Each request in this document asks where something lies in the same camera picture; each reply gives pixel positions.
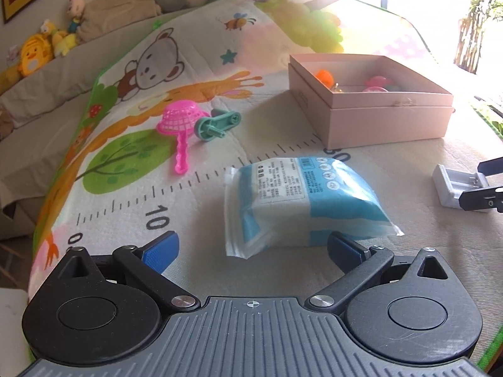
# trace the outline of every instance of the play mat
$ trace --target play mat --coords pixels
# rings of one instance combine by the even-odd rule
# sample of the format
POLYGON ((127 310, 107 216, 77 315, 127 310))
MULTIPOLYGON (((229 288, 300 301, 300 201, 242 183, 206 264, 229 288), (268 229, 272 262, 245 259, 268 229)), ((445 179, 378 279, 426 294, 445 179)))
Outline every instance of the play mat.
POLYGON ((288 92, 289 55, 308 52, 387 55, 419 71, 436 66, 408 21, 357 0, 219 0, 158 24, 96 79, 39 217, 29 295, 71 245, 109 254, 174 230, 180 254, 164 275, 202 301, 210 294, 305 298, 341 271, 323 247, 226 257, 223 175, 271 157, 336 158, 369 182, 404 231, 382 244, 411 255, 436 247, 457 272, 484 317, 478 360, 503 322, 503 221, 495 212, 441 207, 431 174, 439 163, 472 171, 501 155, 501 142, 482 120, 467 129, 475 113, 460 107, 444 139, 324 149, 288 92), (242 114, 224 139, 189 139, 183 176, 173 171, 175 137, 155 131, 164 108, 180 99, 242 114))

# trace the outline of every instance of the ribbed gray plate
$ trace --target ribbed gray plate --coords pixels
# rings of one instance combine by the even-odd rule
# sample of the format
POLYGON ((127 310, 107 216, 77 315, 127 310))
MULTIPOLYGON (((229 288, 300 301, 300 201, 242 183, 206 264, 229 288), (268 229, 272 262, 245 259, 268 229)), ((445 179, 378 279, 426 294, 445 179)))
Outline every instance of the ribbed gray plate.
POLYGON ((381 360, 351 340, 331 314, 295 298, 210 298, 198 311, 170 318, 159 338, 123 361, 72 368, 39 360, 23 376, 397 376, 471 377, 468 360, 414 368, 381 360))

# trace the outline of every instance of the white charger holder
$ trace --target white charger holder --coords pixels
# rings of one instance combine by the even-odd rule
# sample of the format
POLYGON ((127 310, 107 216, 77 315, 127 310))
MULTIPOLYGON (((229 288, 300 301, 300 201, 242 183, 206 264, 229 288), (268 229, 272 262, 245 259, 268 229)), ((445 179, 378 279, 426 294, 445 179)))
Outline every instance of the white charger holder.
MULTIPOLYGON (((451 170, 445 168, 442 164, 438 164, 435 167, 432 177, 435 187, 437 187, 440 204, 444 207, 459 210, 461 210, 459 197, 462 192, 489 187, 489 183, 482 173, 465 173, 463 171, 451 170)), ((477 211, 489 212, 491 209, 477 211)))

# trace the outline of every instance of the green tree print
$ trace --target green tree print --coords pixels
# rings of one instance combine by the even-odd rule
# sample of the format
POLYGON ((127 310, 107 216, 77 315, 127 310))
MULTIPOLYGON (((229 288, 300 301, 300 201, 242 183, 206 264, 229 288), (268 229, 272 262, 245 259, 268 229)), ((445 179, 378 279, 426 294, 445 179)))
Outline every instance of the green tree print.
POLYGON ((91 194, 121 189, 166 161, 176 146, 175 136, 163 136, 155 129, 125 134, 102 148, 75 181, 82 179, 91 194))

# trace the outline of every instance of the round black disc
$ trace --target round black disc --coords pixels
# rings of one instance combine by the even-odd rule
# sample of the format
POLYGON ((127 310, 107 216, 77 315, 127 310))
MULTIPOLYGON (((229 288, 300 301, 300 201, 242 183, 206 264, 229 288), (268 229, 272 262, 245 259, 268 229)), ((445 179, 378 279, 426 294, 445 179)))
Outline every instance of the round black disc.
POLYGON ((59 321, 75 330, 93 330, 109 324, 117 313, 107 299, 86 297, 66 302, 59 308, 59 321))
POLYGON ((420 297, 392 302, 388 315, 393 322, 410 330, 434 329, 447 319, 447 312, 440 303, 420 297))
POLYGON ((33 299, 25 311, 23 330, 38 357, 77 366, 105 363, 147 343, 159 326, 157 304, 138 289, 104 279, 76 288, 80 296, 65 289, 61 296, 33 299))

